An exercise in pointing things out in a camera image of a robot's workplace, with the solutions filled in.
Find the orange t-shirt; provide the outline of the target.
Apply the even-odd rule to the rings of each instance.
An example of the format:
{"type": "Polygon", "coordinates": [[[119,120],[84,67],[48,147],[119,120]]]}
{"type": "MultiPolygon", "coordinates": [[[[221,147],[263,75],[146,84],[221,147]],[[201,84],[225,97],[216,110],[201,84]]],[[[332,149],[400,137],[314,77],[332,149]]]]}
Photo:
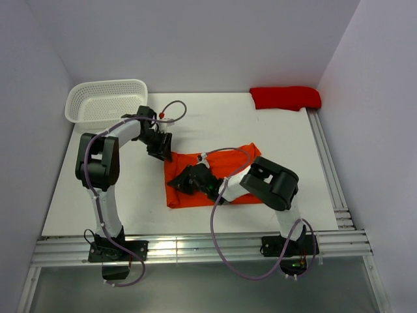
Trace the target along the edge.
{"type": "MultiPolygon", "coordinates": [[[[216,177],[223,178],[247,161],[247,153],[251,160],[261,155],[260,150],[254,143],[240,147],[243,152],[236,150],[220,151],[210,154],[207,157],[210,168],[216,177]]],[[[179,175],[187,165],[197,164],[197,154],[180,154],[173,152],[172,161],[164,162],[164,181],[168,183],[179,175]]],[[[165,197],[167,206],[171,209],[212,206],[214,202],[201,192],[192,195],[181,193],[170,186],[165,186],[165,197]]]]}

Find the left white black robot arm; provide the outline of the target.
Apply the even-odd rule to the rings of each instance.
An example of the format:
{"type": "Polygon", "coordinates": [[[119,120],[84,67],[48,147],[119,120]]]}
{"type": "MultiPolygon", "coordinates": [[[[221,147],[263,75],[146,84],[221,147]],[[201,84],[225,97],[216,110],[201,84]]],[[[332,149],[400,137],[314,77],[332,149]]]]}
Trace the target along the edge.
{"type": "Polygon", "coordinates": [[[120,174],[119,149],[130,141],[147,146],[148,155],[172,161],[172,134],[163,130],[156,112],[140,106],[137,113],[122,116],[121,121],[99,134],[84,133],[79,141],[76,178],[88,190],[93,201],[99,238],[111,238],[104,244],[104,254],[111,260],[122,259],[127,244],[117,237],[123,232],[115,200],[115,184],[120,174]]]}

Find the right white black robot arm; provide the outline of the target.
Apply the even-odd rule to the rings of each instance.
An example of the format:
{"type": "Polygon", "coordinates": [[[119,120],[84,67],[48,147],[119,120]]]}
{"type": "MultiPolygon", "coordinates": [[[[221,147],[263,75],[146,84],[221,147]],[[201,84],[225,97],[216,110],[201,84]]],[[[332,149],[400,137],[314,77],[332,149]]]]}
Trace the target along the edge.
{"type": "Polygon", "coordinates": [[[282,247],[287,253],[296,254],[304,247],[306,234],[300,212],[293,207],[298,182],[295,172],[261,156],[237,173],[218,178],[207,159],[199,156],[197,164],[187,165],[167,185],[189,196],[198,192],[204,194],[216,205],[230,204],[246,195],[254,196],[275,211],[282,247]]]}

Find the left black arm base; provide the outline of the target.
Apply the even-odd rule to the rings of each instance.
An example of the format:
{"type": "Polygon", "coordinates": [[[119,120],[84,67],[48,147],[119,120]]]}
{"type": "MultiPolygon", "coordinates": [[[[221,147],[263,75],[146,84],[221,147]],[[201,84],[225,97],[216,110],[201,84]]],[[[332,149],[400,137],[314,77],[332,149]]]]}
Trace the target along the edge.
{"type": "MultiPolygon", "coordinates": [[[[117,243],[137,254],[143,261],[147,259],[148,241],[117,241],[117,243]]],[[[131,254],[102,237],[91,244],[87,260],[89,263],[101,263],[102,277],[116,281],[126,279],[130,273],[131,263],[137,261],[131,254]]]]}

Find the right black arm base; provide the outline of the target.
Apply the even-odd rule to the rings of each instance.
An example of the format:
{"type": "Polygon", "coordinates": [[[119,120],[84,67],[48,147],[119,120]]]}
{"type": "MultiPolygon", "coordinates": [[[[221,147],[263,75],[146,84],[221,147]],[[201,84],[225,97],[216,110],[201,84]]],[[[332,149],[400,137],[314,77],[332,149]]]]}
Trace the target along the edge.
{"type": "Polygon", "coordinates": [[[260,253],[266,258],[279,257],[284,251],[280,270],[289,276],[299,276],[308,269],[307,257],[319,255],[319,245],[314,235],[305,235],[297,241],[289,241],[284,248],[286,239],[280,235],[261,238],[260,253]]]}

